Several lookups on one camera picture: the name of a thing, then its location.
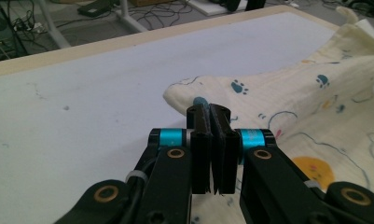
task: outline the white table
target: white table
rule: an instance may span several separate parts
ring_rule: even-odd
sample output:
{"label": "white table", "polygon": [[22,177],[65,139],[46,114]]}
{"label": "white table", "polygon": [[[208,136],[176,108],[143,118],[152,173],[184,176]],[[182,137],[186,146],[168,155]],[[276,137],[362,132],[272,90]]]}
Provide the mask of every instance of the white table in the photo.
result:
{"label": "white table", "polygon": [[152,128],[185,127],[170,84],[288,66],[335,29],[270,7],[0,62],[0,223],[53,222],[124,179]]}

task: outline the floor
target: floor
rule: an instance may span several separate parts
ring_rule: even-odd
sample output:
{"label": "floor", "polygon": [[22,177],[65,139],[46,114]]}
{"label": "floor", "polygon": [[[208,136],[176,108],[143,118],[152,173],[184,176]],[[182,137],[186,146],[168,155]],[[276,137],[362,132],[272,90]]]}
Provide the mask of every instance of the floor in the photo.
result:
{"label": "floor", "polygon": [[[3,9],[7,11],[8,1],[0,1]],[[73,4],[59,4],[48,1],[50,15],[61,33],[72,46],[83,45],[109,38],[130,35],[132,31],[121,24],[115,13],[116,7],[111,12],[106,12],[97,18],[90,18],[78,14],[77,9],[89,2],[76,2]],[[327,0],[294,0],[298,9],[313,16],[342,25],[345,20],[335,11],[335,4]],[[286,4],[284,0],[268,0],[265,7]],[[129,12],[148,30],[160,29],[172,25],[192,21],[206,20],[213,17],[224,16],[219,14],[205,16],[187,2],[174,1],[147,7],[134,7],[129,4]],[[36,24],[32,30],[19,28],[18,34],[29,54],[37,54],[58,49],[49,37],[45,27],[46,21],[42,17],[38,5],[32,0],[9,1],[9,15],[12,21],[21,19]],[[374,19],[368,18],[374,26]]]}

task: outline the paw print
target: paw print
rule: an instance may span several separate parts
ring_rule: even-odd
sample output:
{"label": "paw print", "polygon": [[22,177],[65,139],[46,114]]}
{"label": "paw print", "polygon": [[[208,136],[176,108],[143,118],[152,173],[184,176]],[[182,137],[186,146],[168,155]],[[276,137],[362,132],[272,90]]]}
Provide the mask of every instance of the paw print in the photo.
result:
{"label": "paw print", "polygon": [[329,86],[329,79],[328,77],[324,75],[318,75],[317,79],[315,79],[319,84],[321,89],[325,89],[326,87]]}
{"label": "paw print", "polygon": [[336,112],[337,112],[338,114],[343,113],[343,111],[344,111],[345,108],[346,108],[345,105],[339,105],[339,106],[336,108]]}
{"label": "paw print", "polygon": [[200,217],[193,217],[192,220],[190,220],[190,224],[200,224],[201,218]]}
{"label": "paw print", "polygon": [[247,92],[248,92],[248,89],[246,89],[244,87],[244,84],[243,83],[239,83],[239,81],[237,79],[235,79],[234,81],[232,81],[232,83],[230,84],[230,86],[232,87],[232,89],[236,93],[242,93],[242,94],[246,95]]}

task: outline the blue tape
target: blue tape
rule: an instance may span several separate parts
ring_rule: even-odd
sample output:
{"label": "blue tape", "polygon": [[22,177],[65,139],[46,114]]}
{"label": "blue tape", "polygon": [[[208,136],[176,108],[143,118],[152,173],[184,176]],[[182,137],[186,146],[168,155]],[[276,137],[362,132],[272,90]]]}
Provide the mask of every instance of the blue tape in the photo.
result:
{"label": "blue tape", "polygon": [[159,136],[160,147],[174,147],[183,145],[182,129],[161,129]]}
{"label": "blue tape", "polygon": [[242,161],[244,164],[244,154],[251,147],[264,147],[265,137],[259,129],[240,129],[242,135]]}

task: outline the cloth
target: cloth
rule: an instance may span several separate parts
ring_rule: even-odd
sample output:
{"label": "cloth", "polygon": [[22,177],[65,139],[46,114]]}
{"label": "cloth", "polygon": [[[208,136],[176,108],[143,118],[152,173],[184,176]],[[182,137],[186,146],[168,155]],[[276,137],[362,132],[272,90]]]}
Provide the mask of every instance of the cloth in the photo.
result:
{"label": "cloth", "polygon": [[[257,75],[193,77],[163,97],[182,114],[195,104],[223,105],[232,128],[270,129],[323,191],[348,181],[374,192],[374,35],[350,9],[338,12],[347,23],[298,64]],[[194,196],[191,223],[244,223],[239,197]]]}

